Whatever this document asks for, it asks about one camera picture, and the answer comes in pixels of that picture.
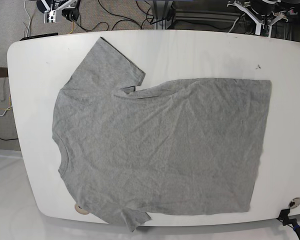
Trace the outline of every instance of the t-shirt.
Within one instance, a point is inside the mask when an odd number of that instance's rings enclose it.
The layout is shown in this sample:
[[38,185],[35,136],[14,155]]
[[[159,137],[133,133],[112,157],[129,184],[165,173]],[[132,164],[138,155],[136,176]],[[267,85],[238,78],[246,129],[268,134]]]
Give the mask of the t-shirt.
[[144,77],[100,38],[60,90],[52,137],[73,199],[130,231],[147,212],[249,211],[271,82],[180,79],[135,91]]

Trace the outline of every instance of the gray carpet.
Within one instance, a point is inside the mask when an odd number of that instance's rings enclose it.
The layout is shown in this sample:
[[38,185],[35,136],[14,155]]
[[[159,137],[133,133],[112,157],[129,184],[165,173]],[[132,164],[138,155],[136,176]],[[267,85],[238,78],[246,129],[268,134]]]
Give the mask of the gray carpet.
[[[134,0],[100,0],[101,4],[110,12],[130,17],[136,20],[140,25],[146,18],[146,15],[141,12]],[[139,3],[140,7],[147,11],[149,5],[145,2]],[[31,36],[59,33],[59,35],[68,34],[72,30],[72,23],[64,17],[62,22],[44,24],[44,16],[37,9],[36,1],[26,1],[26,9],[31,18]],[[82,0],[80,4],[80,14],[82,17],[81,25],[86,29],[92,29],[99,22],[107,22],[111,29],[113,25],[121,20],[121,17],[112,16],[105,12],[99,5],[97,0]],[[9,46],[19,41],[24,37],[26,25],[29,23],[29,18],[24,10],[23,0],[0,0],[0,67],[7,67],[7,51]],[[143,25],[144,29],[153,29],[152,25],[146,22]],[[94,31],[105,31],[105,24],[101,24]],[[114,30],[132,30],[140,29],[136,24],[128,21],[120,22]],[[84,32],[77,25],[73,33]],[[0,102],[0,108],[9,106],[9,79],[0,79],[0,98],[4,101]],[[10,139],[17,138],[16,125],[13,115],[13,110],[8,111],[5,116],[0,117],[0,138]],[[0,149],[20,150],[19,141],[2,141],[0,140]]]

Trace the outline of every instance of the short sleeve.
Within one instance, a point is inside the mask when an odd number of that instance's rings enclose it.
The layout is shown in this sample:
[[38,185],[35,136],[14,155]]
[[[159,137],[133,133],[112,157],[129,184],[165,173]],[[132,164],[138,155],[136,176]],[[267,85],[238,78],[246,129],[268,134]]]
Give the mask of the short sleeve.
[[110,92],[131,92],[141,85],[145,73],[114,48],[99,38],[62,90],[71,96],[93,97]]

